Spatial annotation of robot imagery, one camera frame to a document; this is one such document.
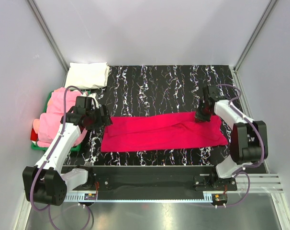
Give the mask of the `aluminium frame rail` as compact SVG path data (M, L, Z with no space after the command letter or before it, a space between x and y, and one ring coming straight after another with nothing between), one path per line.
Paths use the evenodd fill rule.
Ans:
M274 174L250 174L245 176L243 174L234 178L237 185L237 191L227 192L224 191L220 193L218 191L208 191L203 192L203 199L190 201L170 201L170 200L158 200L154 202L144 202L137 201L135 203L207 203L207 204L216 204L218 206L227 204L230 195L232 194L252 194L252 193L281 193L283 191L281 183L278 176ZM132 201L123 202L123 201L110 201L110 200L98 200L98 193L94 191L76 191L73 189L70 192L67 192L64 202L80 202L80 203L133 203Z

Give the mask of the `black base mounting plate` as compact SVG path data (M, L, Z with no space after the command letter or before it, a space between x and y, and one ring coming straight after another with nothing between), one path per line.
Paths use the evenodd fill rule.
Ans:
M88 185L76 191L94 191L98 200L123 202L203 199L203 192L237 191L236 181L212 184L212 166L92 166Z

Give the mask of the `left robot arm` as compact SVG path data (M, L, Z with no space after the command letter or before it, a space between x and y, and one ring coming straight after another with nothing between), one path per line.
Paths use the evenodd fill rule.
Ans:
M106 105L97 106L94 98L78 96L75 106L66 110L51 145L35 164L23 170L22 179L26 199L36 203L60 206L67 192L83 186L90 188L94 173L89 166L78 166L62 173L64 161L82 131L91 131L112 124Z

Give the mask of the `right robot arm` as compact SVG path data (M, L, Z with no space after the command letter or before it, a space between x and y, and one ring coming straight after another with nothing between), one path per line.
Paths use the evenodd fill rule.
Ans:
M230 100L222 96L219 85L205 86L203 99L195 114L196 122L209 122L213 115L220 117L231 129L230 155L213 168L211 178L234 178L246 168L259 167L268 157L267 125L241 112L233 103L241 96Z

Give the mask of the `folded white t shirt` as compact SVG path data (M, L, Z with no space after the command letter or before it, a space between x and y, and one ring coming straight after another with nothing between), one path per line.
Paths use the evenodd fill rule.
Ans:
M107 86L110 67L102 63L70 63L65 88L76 86L81 90L100 89Z

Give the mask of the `magenta t shirt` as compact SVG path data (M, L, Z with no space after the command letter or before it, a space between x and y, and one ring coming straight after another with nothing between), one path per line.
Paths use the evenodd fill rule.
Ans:
M105 128L102 152L194 149L228 144L221 132L222 122L216 115L209 122L200 123L195 121L195 112L112 117L112 122Z

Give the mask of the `red garment in basket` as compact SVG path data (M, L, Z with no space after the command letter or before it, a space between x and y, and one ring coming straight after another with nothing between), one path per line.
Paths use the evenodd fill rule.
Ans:
M33 142L36 142L38 140L38 134L35 132L33 128L31 130L30 140Z

